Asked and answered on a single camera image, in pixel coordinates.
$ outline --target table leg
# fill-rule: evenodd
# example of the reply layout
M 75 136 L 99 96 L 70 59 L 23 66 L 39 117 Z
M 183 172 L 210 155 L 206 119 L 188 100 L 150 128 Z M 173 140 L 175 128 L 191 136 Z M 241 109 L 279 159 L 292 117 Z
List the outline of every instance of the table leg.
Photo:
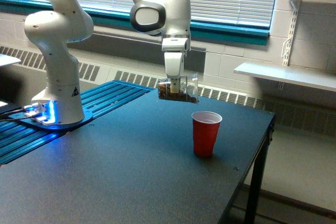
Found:
M 261 189 L 262 176 L 264 175 L 265 162 L 267 157 L 270 131 L 266 135 L 263 146 L 254 162 L 250 190 L 248 194 L 247 207 L 245 213 L 245 224 L 252 224 L 255 221 L 258 198 Z

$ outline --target power cord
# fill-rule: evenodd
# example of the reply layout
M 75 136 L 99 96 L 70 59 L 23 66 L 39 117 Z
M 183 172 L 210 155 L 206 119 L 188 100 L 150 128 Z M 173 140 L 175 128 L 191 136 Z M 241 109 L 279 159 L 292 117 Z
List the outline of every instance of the power cord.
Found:
M 31 116 L 26 116 L 24 118 L 1 119 L 3 117 L 7 117 L 9 115 L 13 115 L 13 114 L 20 113 L 20 112 L 31 112 L 31 111 L 41 110 L 41 108 L 43 106 L 44 106 L 43 104 L 40 104 L 40 103 L 36 102 L 36 103 L 33 103 L 33 104 L 23 106 L 23 107 L 21 107 L 21 109 L 12 110 L 12 111 L 2 113 L 2 114 L 0 114 L 0 122 L 10 122 L 10 121 L 18 121 L 18 120 L 29 119 L 29 118 L 37 118 L 37 117 L 41 116 L 42 113 L 38 113 L 38 114 L 35 114 L 35 115 L 31 115 Z
M 14 119 L 8 118 L 8 119 L 1 119 L 0 122 L 19 121 L 19 120 L 23 120 L 23 119 L 37 118 L 37 117 L 39 117 L 39 116 L 41 116 L 41 113 L 40 113 L 40 114 L 36 114 L 36 115 L 32 115 L 32 116 L 26 116 L 25 118 L 14 118 Z

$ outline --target warning label sticker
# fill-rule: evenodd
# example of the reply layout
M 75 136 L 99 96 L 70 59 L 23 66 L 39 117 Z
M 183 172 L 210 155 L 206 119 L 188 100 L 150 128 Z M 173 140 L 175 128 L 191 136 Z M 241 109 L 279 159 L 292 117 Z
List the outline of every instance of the warning label sticker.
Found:
M 78 89 L 77 89 L 77 87 L 75 87 L 75 89 L 74 89 L 74 91 L 73 91 L 73 93 L 72 93 L 72 96 L 71 96 L 71 97 L 75 97 L 75 96 L 77 96 L 77 95 L 79 95 L 79 92 L 78 92 Z

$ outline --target blue rail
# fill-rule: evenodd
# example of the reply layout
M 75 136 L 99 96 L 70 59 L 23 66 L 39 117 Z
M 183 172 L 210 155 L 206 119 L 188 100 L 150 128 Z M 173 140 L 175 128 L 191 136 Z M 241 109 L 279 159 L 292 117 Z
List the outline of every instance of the blue rail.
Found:
M 123 81 L 110 81 L 81 94 L 82 105 L 98 118 L 150 92 L 151 88 Z M 9 162 L 64 135 L 64 132 L 30 128 L 18 122 L 0 123 L 0 165 Z

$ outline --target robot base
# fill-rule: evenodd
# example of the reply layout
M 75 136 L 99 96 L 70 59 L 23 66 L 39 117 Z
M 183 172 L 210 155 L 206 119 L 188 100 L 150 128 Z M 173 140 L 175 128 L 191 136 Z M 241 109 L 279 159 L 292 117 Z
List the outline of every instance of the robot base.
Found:
M 58 124 L 58 125 L 43 125 L 41 123 L 38 123 L 37 121 L 33 119 L 23 119 L 18 120 L 18 122 L 22 122 L 24 124 L 28 124 L 29 126 L 41 129 L 41 130 L 49 130 L 49 131 L 72 131 L 76 128 L 81 127 L 82 125 L 91 122 L 93 120 L 93 115 L 90 110 L 83 109 L 84 111 L 84 119 L 77 122 L 77 123 L 71 123 L 71 124 Z M 26 115 L 24 113 L 17 113 L 14 115 L 11 115 L 10 118 L 16 119 L 16 118 L 24 118 Z

